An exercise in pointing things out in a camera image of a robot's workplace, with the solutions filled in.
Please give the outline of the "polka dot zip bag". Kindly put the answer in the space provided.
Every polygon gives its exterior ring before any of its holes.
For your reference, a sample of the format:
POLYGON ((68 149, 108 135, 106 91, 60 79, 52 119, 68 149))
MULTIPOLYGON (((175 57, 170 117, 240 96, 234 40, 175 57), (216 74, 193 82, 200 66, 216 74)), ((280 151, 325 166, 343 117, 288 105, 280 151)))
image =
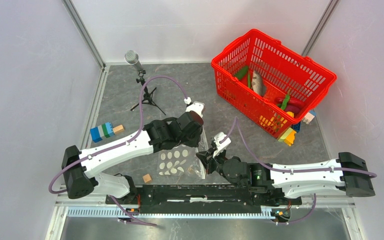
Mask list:
POLYGON ((204 179, 204 166, 197 158, 196 153, 208 149, 208 141, 205 130, 200 135, 198 147, 190 147, 184 144, 170 150, 158 152, 157 173, 160 176, 182 176, 197 177, 204 179))

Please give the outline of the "grey toy fish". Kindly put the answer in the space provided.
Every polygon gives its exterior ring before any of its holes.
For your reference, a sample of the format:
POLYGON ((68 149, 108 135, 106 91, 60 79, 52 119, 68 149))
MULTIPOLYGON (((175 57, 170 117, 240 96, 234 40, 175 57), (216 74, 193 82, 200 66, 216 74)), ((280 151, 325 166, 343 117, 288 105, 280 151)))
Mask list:
POLYGON ((252 73, 251 88, 261 97, 263 97, 267 91, 262 76, 256 70, 252 73))

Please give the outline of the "yellow toy pepper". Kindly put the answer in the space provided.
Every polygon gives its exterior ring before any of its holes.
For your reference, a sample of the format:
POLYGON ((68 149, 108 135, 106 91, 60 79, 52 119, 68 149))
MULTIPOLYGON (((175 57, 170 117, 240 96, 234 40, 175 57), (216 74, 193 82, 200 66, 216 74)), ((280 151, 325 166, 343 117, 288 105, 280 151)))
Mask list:
POLYGON ((291 111, 287 111, 286 112, 290 117, 294 118, 295 117, 295 114, 291 111))

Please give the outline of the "red plastic basket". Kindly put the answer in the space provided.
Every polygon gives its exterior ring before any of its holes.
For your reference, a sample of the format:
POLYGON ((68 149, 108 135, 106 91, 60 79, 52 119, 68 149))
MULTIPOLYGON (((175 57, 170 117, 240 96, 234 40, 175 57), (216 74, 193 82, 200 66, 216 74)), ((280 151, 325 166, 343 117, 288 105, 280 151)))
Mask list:
POLYGON ((337 75, 310 57, 303 57, 258 29, 251 29, 227 45, 211 61, 217 94, 259 125, 279 138, 291 125, 299 123, 327 95, 337 75), (247 77, 234 77, 248 66, 250 75, 257 71, 267 90, 259 96, 247 87, 247 77), (290 97, 304 102, 297 116, 283 111, 275 98, 290 97))

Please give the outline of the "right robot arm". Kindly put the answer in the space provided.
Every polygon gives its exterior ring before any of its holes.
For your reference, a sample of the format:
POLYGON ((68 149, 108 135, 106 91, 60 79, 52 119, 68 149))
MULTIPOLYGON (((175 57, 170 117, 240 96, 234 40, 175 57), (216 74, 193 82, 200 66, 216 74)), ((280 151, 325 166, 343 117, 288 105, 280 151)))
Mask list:
POLYGON ((275 204, 304 195, 344 192, 348 197, 373 197, 375 190, 365 160, 350 152, 335 159, 306 164, 260 164, 226 157, 226 151, 201 151, 196 157, 206 172, 217 172, 231 185, 251 193, 268 195, 275 204))

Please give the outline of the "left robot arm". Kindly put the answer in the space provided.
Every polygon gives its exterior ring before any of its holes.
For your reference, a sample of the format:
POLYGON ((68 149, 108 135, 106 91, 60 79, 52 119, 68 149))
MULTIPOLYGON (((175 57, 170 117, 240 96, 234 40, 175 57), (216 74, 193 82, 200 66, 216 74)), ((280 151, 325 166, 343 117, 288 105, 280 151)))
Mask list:
POLYGON ((179 145, 196 148, 203 131, 203 115, 187 110, 180 117, 153 120, 141 131, 94 149, 79 150, 72 145, 65 149, 61 164, 69 199, 83 198, 91 193, 110 195, 125 204, 133 203, 137 190, 128 175, 109 175, 103 171, 127 160, 172 150, 179 145))

